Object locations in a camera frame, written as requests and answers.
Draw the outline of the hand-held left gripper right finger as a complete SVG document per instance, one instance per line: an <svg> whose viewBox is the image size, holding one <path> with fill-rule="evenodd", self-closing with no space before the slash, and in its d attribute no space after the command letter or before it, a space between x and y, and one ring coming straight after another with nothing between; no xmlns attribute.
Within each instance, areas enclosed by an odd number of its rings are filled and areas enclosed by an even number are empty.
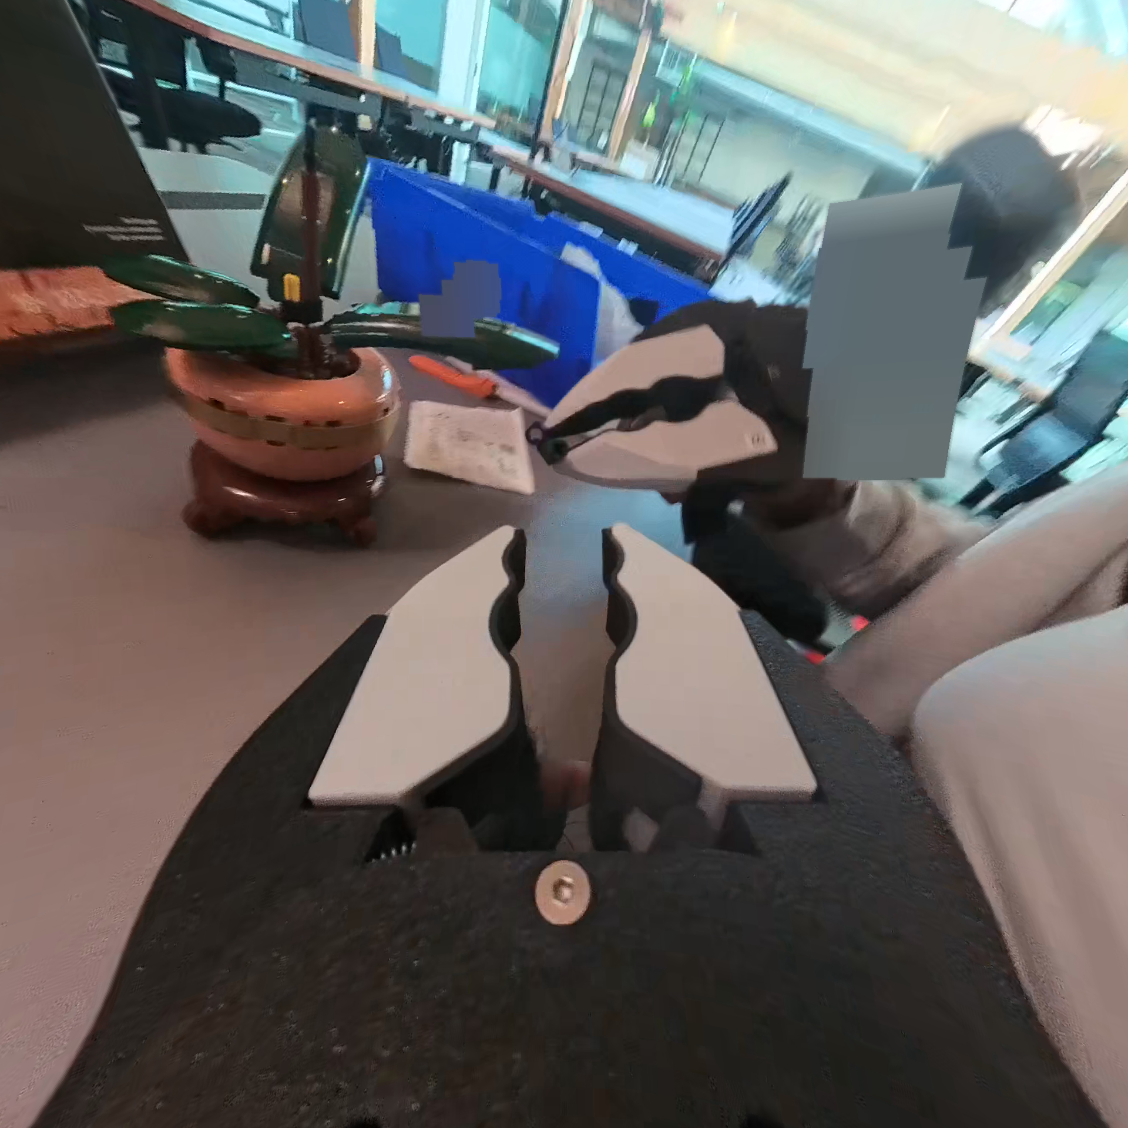
<svg viewBox="0 0 1128 1128"><path fill-rule="evenodd" d="M612 643L592 764L595 849L721 845L742 806L819 796L741 612L627 524L601 532Z"/></svg>

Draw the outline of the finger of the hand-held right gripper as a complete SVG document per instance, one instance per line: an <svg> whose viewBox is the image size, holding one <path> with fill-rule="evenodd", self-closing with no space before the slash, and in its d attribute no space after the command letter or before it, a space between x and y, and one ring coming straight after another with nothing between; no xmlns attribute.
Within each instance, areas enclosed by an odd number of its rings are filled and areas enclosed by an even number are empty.
<svg viewBox="0 0 1128 1128"><path fill-rule="evenodd" d="M725 347L707 326L621 347L591 369L545 419L548 432L597 432L652 420L683 420L709 403L724 375Z"/></svg>
<svg viewBox="0 0 1128 1128"><path fill-rule="evenodd" d="M779 451L768 423L736 399L706 404L689 420L659 415L630 427L540 435L540 457L576 481L611 489L683 490L699 473Z"/></svg>

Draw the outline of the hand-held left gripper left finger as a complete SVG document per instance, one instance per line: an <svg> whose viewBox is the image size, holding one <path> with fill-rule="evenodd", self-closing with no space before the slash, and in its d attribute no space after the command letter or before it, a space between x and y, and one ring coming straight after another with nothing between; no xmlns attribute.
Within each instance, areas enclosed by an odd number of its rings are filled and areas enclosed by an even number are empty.
<svg viewBox="0 0 1128 1128"><path fill-rule="evenodd" d="M499 526L389 608L309 786L313 808L416 807L502 735L513 643L490 618L514 592L506 556L521 548L523 533Z"/></svg>

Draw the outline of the blue plastic bin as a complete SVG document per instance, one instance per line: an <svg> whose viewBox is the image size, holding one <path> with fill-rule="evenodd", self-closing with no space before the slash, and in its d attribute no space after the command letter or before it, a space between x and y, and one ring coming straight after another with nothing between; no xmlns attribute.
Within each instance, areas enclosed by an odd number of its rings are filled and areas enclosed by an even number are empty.
<svg viewBox="0 0 1128 1128"><path fill-rule="evenodd" d="M415 304L460 278L460 306L557 344L557 359L527 371L503 369L497 360L476 364L549 407L597 364L600 283L627 300L654 304L659 317L709 297L701 282L588 234L570 219L540 216L529 201L382 160L370 161L368 189L384 295ZM601 281L561 257L569 246L599 265Z"/></svg>

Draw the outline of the toy brick potted plant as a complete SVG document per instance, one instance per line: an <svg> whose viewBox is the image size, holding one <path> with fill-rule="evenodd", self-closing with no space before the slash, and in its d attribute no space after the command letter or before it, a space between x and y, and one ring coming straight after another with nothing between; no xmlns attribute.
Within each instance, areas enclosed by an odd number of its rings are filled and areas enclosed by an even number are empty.
<svg viewBox="0 0 1128 1128"><path fill-rule="evenodd" d="M416 348L487 369L556 360L557 342L495 316L497 266L459 263L470 310L331 318L341 295L370 165L356 136L306 118L263 211L251 271L263 304L232 278L174 258L102 262L146 294L110 309L114 326L164 348L164 371L194 432L185 525L202 537L260 521L333 525L366 547L372 501L401 392L382 347Z"/></svg>

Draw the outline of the person's right forearm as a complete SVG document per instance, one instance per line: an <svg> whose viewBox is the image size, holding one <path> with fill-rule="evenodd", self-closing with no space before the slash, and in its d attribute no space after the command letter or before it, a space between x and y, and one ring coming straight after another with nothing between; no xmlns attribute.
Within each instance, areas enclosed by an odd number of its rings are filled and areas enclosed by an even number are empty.
<svg viewBox="0 0 1128 1128"><path fill-rule="evenodd" d="M992 525L928 501L909 483L859 482L850 508L765 541L815 592L875 618L979 543Z"/></svg>

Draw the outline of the grey desk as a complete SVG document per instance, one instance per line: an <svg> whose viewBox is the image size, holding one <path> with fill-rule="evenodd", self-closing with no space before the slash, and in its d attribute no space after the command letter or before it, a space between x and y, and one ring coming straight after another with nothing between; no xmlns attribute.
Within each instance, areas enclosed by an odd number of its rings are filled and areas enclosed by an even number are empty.
<svg viewBox="0 0 1128 1128"><path fill-rule="evenodd" d="M145 348L2 365L1 1120L29 1125L75 1058L161 862L216 775L369 615L499 525L529 573L517 649L557 757L593 748L608 641L600 529L683 555L652 493L537 466L521 498L407 470L376 541L258 526L196 537L188 422Z"/></svg>

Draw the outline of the person's right hand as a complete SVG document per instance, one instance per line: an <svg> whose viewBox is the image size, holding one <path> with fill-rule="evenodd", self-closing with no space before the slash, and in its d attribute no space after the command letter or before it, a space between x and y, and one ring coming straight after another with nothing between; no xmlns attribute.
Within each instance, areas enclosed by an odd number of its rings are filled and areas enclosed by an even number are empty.
<svg viewBox="0 0 1128 1128"><path fill-rule="evenodd" d="M784 532L843 513L855 490L855 482L803 478L748 489L742 494L742 508L761 528Z"/></svg>

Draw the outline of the white plastic bag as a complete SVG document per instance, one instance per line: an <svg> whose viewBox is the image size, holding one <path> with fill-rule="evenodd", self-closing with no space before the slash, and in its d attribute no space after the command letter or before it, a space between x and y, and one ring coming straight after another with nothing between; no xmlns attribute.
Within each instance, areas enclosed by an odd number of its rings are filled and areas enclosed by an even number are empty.
<svg viewBox="0 0 1128 1128"><path fill-rule="evenodd" d="M558 342L561 363L584 363L589 368L630 345L643 330L642 314L631 309L628 294L612 281L609 270L620 269L632 259L636 246L631 242L589 239L569 240L558 250L558 259L573 273L591 275L597 285L596 301L580 294L576 313L565 310L562 340Z"/></svg>

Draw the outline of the wooden office table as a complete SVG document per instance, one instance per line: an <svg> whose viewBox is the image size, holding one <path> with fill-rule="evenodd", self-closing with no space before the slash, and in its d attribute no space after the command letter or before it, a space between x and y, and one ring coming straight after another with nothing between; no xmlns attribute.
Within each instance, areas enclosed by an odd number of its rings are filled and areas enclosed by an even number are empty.
<svg viewBox="0 0 1128 1128"><path fill-rule="evenodd" d="M732 210L617 173L562 172L507 145L480 144L478 148L493 165L493 188L501 171L510 172L521 180L523 196L531 199L542 215L558 212L596 224L609 235L703 277L718 273L765 224L752 201Z"/></svg>
<svg viewBox="0 0 1128 1128"><path fill-rule="evenodd" d="M130 5L177 26L189 35L256 56L264 62L288 66L305 75L318 77L350 90L431 112L442 118L470 122L494 130L495 118L443 103L437 95L419 85L380 71L331 51L310 47L294 38L247 23L215 7L189 1L130 1Z"/></svg>

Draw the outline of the orange brick separator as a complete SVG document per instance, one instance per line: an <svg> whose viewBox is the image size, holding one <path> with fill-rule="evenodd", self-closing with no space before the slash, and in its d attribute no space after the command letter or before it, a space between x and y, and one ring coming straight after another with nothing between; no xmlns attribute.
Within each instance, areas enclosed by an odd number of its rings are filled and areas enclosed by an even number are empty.
<svg viewBox="0 0 1128 1128"><path fill-rule="evenodd" d="M479 371L462 371L451 361L423 355L411 355L408 363L417 373L429 376L472 399L482 402L499 400L498 381Z"/></svg>

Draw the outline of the person's light sweatshirt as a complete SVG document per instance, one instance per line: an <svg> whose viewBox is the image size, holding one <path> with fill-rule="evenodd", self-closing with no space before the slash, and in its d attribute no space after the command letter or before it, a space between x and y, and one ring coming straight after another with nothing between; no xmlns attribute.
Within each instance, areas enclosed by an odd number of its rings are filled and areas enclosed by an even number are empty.
<svg viewBox="0 0 1128 1128"><path fill-rule="evenodd" d="M995 524L827 663L944 812L1065 1064L1125 1125L1125 465Z"/></svg>

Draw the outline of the black office chair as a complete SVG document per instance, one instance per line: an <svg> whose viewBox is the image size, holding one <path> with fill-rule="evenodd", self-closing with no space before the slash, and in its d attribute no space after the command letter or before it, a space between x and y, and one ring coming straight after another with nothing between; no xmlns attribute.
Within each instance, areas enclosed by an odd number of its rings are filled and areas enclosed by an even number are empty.
<svg viewBox="0 0 1128 1128"><path fill-rule="evenodd" d="M204 69L217 79L217 94L188 87L188 42L200 51ZM260 120L227 97L227 86L236 78L232 50L209 39L189 36L174 24L157 23L145 32L146 62L157 81L164 120L170 137L182 150L207 153L211 145L259 137Z"/></svg>

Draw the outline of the black orchid picture box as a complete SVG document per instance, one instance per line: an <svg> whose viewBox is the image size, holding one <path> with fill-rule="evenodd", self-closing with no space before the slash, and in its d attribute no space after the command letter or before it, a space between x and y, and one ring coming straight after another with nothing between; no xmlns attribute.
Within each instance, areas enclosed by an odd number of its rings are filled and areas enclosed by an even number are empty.
<svg viewBox="0 0 1128 1128"><path fill-rule="evenodd" d="M113 336L147 255L188 261L71 4L2 3L2 355Z"/></svg>

